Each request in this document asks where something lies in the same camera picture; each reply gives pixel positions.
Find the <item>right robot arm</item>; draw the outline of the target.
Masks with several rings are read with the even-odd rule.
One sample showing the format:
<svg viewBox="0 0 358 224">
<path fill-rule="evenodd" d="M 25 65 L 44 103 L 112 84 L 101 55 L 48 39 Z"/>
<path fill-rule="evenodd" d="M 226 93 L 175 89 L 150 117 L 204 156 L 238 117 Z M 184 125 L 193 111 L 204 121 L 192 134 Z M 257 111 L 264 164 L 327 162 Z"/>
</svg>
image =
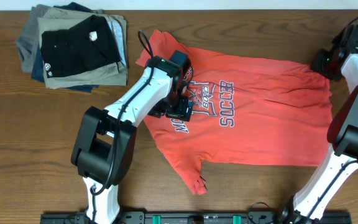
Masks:
<svg viewBox="0 0 358 224">
<path fill-rule="evenodd" d="M 339 69 L 350 95 L 332 120 L 327 153 L 306 185 L 278 214 L 276 223 L 351 223 L 349 212 L 326 211 L 341 185 L 358 169 L 358 47 Z"/>
</svg>

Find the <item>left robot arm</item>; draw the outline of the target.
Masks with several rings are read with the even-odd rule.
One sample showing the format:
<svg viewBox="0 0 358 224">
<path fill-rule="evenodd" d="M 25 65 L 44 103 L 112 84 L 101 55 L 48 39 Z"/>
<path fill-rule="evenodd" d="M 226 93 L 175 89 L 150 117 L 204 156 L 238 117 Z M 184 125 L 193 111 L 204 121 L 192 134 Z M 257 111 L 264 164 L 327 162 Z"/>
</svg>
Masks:
<svg viewBox="0 0 358 224">
<path fill-rule="evenodd" d="M 118 185 L 130 168 L 137 128 L 146 116 L 189 121 L 193 102 L 183 93 L 191 68 L 187 54 L 148 59 L 139 81 L 104 109 L 89 107 L 81 121 L 71 163 L 88 191 L 85 216 L 90 223 L 114 223 L 120 206 Z"/>
</svg>

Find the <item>red soccer t-shirt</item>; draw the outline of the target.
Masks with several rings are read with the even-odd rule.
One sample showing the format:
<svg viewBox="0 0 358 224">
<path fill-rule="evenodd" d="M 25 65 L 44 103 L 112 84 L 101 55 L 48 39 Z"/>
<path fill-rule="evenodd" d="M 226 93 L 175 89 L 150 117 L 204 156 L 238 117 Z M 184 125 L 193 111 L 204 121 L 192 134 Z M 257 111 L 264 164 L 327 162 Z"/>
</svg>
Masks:
<svg viewBox="0 0 358 224">
<path fill-rule="evenodd" d="M 204 161 L 262 166 L 317 166 L 332 120 L 329 80 L 309 65 L 239 57 L 186 46 L 155 30 L 154 54 L 187 54 L 192 68 L 188 122 L 144 119 L 157 148 L 191 193 L 205 194 Z"/>
</svg>

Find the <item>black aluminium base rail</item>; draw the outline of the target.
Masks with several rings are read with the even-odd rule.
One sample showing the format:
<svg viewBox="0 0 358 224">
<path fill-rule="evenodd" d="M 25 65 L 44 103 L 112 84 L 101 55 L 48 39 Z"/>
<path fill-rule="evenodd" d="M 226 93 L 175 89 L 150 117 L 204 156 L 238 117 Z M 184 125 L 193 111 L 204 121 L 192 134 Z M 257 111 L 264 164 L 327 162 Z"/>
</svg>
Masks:
<svg viewBox="0 0 358 224">
<path fill-rule="evenodd" d="M 40 224 L 92 223 L 85 213 L 43 214 Z M 269 224 L 281 223 L 273 212 L 250 213 L 144 213 L 124 212 L 113 224 Z"/>
</svg>

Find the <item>black folded polo shirt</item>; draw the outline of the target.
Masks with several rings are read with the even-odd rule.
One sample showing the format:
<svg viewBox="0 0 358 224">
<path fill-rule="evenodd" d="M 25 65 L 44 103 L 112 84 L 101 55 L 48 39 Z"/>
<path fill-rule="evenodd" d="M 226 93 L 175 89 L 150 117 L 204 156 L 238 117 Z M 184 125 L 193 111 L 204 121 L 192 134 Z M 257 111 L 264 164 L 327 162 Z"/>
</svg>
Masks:
<svg viewBox="0 0 358 224">
<path fill-rule="evenodd" d="M 101 16 L 89 16 L 69 29 L 43 32 L 40 53 L 49 78 L 77 75 L 121 60 L 108 22 Z"/>
</svg>

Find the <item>grey folded garment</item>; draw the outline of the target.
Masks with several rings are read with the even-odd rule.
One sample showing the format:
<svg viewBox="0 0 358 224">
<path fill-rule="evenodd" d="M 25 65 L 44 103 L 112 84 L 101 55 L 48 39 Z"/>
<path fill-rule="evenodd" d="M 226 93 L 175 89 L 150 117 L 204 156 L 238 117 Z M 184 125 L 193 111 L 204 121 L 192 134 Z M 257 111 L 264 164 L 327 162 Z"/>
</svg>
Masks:
<svg viewBox="0 0 358 224">
<path fill-rule="evenodd" d="M 49 8 L 50 6 L 42 4 L 32 7 L 25 26 L 17 40 L 15 40 L 23 72 L 30 73 L 32 71 L 39 44 L 39 25 L 37 19 L 43 17 Z"/>
</svg>

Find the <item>khaki folded garment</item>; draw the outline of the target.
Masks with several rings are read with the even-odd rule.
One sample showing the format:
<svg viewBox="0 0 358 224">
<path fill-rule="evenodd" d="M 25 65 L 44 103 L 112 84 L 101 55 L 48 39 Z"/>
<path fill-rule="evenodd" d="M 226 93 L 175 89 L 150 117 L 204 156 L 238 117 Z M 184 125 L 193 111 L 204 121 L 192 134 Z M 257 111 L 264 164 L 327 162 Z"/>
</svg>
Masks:
<svg viewBox="0 0 358 224">
<path fill-rule="evenodd" d="M 39 25 L 39 34 L 46 31 L 56 31 L 69 29 L 91 17 L 91 12 L 69 11 L 66 9 L 59 9 L 51 7 L 43 17 L 37 19 Z M 107 15 L 99 14 L 106 19 L 107 23 L 111 18 L 117 19 L 124 30 L 124 41 L 126 47 L 127 57 L 127 44 L 126 44 L 126 20 L 120 15 Z M 123 66 L 120 61 L 105 65 L 94 70 L 82 72 L 76 75 L 66 77 L 56 77 L 52 72 L 51 65 L 47 62 L 43 63 L 42 75 L 44 77 L 45 86 L 50 89 L 66 88 L 70 86 L 80 85 L 127 85 L 128 80 L 128 63 L 127 67 Z"/>
</svg>

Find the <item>navy folded garment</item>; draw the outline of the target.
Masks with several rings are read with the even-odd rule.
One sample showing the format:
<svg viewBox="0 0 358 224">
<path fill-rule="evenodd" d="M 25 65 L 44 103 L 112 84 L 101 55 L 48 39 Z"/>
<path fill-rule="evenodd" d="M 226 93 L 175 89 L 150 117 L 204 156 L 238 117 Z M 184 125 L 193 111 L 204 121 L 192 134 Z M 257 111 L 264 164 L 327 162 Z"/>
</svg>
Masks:
<svg viewBox="0 0 358 224">
<path fill-rule="evenodd" d="M 59 8 L 59 9 L 68 9 L 69 11 L 80 11 L 80 12 L 93 12 L 91 9 L 88 9 L 87 7 L 84 7 L 76 2 L 71 2 L 68 5 L 65 6 L 55 6 L 55 8 Z M 35 56 L 35 62 L 33 64 L 33 69 L 32 69 L 32 79 L 40 81 L 42 83 L 44 83 L 44 77 L 41 74 L 42 71 L 42 57 L 40 54 L 40 50 L 39 50 L 39 45 L 37 46 L 37 53 Z M 75 91 L 82 91 L 82 92 L 88 92 L 91 93 L 92 89 L 94 87 L 98 87 L 98 85 L 80 85 L 80 86 L 70 86 L 70 87 L 66 87 L 66 89 L 69 90 L 75 90 Z"/>
</svg>

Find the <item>light blue folded garment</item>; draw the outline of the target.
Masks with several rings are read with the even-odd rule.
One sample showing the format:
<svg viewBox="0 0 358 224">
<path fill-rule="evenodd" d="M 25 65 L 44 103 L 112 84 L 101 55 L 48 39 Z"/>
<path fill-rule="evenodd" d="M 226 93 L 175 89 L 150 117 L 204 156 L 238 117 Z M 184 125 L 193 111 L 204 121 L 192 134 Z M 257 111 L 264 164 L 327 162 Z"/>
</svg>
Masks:
<svg viewBox="0 0 358 224">
<path fill-rule="evenodd" d="M 124 41 L 124 30 L 122 28 L 122 25 L 117 19 L 111 18 L 108 22 L 109 27 L 112 31 L 113 37 L 116 41 L 120 61 L 123 64 L 123 66 L 127 67 L 127 57 L 126 57 L 126 47 L 125 47 L 125 41 Z"/>
</svg>

